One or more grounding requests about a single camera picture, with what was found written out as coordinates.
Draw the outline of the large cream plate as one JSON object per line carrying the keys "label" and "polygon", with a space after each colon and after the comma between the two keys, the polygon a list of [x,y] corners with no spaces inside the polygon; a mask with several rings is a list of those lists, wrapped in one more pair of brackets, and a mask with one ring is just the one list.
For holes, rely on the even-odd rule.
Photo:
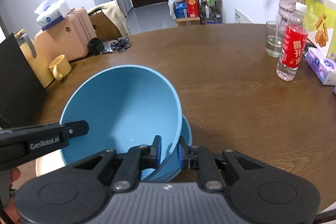
{"label": "large cream plate", "polygon": [[65,166],[61,151],[57,150],[36,159],[35,173],[39,177]]}

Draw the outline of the black paper bag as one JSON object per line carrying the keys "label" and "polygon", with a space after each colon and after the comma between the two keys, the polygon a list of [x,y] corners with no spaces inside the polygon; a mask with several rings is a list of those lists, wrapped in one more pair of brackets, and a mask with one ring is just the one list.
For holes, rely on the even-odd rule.
{"label": "black paper bag", "polygon": [[45,97],[45,88],[11,34],[1,42],[1,128],[31,125]]}

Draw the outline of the yellow mug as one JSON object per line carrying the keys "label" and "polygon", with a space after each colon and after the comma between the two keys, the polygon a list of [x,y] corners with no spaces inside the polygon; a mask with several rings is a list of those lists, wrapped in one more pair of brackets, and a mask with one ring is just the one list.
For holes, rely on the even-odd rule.
{"label": "yellow mug", "polygon": [[54,76],[54,78],[58,81],[61,81],[64,77],[66,77],[72,67],[67,60],[65,55],[60,55],[56,57],[49,65],[49,69]]}

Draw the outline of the yellow kettle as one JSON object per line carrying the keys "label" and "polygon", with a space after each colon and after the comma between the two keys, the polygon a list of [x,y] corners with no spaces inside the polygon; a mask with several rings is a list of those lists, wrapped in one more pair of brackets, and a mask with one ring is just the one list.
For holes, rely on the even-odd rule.
{"label": "yellow kettle", "polygon": [[24,29],[18,31],[14,37],[42,86],[44,88],[48,87],[54,80],[54,76],[49,69],[49,62],[41,47],[30,39]]}

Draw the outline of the pink suitcase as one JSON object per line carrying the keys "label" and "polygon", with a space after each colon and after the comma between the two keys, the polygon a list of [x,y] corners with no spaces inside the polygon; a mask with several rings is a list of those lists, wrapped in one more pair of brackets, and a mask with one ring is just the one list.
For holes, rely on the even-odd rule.
{"label": "pink suitcase", "polygon": [[65,19],[35,35],[35,43],[41,47],[49,62],[60,55],[68,61],[88,55],[88,43],[96,37],[88,12],[84,8],[73,9]]}

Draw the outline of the black cup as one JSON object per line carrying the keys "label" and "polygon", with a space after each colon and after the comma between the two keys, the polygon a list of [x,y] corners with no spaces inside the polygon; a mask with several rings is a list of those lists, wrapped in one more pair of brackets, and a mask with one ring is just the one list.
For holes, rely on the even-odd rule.
{"label": "black cup", "polygon": [[91,39],[88,43],[88,48],[95,56],[100,55],[105,50],[104,43],[99,38]]}

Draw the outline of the wooden chair with beige cloth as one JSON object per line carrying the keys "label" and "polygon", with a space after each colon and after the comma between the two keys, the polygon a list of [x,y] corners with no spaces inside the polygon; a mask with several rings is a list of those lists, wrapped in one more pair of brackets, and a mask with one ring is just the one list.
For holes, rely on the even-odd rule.
{"label": "wooden chair with beige cloth", "polygon": [[103,42],[131,35],[126,18],[116,0],[102,3],[87,12],[97,37]]}

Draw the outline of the tissue pack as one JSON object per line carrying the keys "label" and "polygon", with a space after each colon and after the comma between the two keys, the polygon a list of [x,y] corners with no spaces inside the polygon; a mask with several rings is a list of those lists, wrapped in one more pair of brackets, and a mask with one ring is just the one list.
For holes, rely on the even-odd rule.
{"label": "tissue pack", "polygon": [[38,15],[36,21],[45,31],[59,23],[70,13],[70,8],[65,0],[45,0],[34,11]]}

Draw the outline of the clear drinking glass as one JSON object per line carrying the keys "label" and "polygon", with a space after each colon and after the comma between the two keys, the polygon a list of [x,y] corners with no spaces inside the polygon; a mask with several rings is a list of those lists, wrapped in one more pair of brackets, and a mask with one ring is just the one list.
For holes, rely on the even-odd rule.
{"label": "clear drinking glass", "polygon": [[286,23],[267,21],[266,22],[266,47],[265,51],[269,56],[279,58],[285,36]]}

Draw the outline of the red label water bottle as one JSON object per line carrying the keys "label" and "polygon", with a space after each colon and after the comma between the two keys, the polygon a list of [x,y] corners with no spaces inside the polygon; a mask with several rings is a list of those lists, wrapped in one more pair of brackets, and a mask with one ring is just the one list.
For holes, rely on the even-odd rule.
{"label": "red label water bottle", "polygon": [[288,16],[284,41],[276,73],[284,81],[292,81],[299,67],[308,32],[303,26],[307,6],[297,2],[295,11]]}

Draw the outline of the blue box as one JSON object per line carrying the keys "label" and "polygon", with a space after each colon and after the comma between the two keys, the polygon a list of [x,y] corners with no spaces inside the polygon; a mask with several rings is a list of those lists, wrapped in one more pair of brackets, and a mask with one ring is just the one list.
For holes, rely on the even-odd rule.
{"label": "blue box", "polygon": [[176,18],[187,18],[187,4],[186,2],[179,2],[174,4],[174,11]]}

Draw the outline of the metal storage rack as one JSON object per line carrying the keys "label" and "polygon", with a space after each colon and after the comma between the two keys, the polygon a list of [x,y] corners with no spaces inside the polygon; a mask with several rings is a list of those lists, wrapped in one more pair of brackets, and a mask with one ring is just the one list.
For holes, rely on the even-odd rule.
{"label": "metal storage rack", "polygon": [[198,0],[201,24],[221,24],[223,22],[222,0]]}

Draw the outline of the purple tissue box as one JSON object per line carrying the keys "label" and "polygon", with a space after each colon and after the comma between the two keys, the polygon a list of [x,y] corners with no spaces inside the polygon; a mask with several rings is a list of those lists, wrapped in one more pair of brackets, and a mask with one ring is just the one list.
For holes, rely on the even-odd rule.
{"label": "purple tissue box", "polygon": [[317,48],[310,47],[305,60],[321,84],[335,86],[335,61],[327,59]]}

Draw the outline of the pink textured vase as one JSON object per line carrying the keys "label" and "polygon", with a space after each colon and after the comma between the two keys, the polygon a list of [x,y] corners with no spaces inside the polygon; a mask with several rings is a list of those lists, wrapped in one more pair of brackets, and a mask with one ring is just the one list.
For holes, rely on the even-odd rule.
{"label": "pink textured vase", "polygon": [[295,4],[305,3],[305,0],[280,0],[278,5],[278,15],[280,16],[279,31],[284,33],[288,17],[295,11]]}

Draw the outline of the yellow green snack box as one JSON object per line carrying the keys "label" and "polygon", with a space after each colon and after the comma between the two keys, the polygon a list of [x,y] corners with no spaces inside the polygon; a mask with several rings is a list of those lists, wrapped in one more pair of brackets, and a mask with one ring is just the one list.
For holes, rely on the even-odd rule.
{"label": "yellow green snack box", "polygon": [[315,0],[305,0],[305,4],[304,27],[308,40],[324,57],[335,61],[335,9]]}

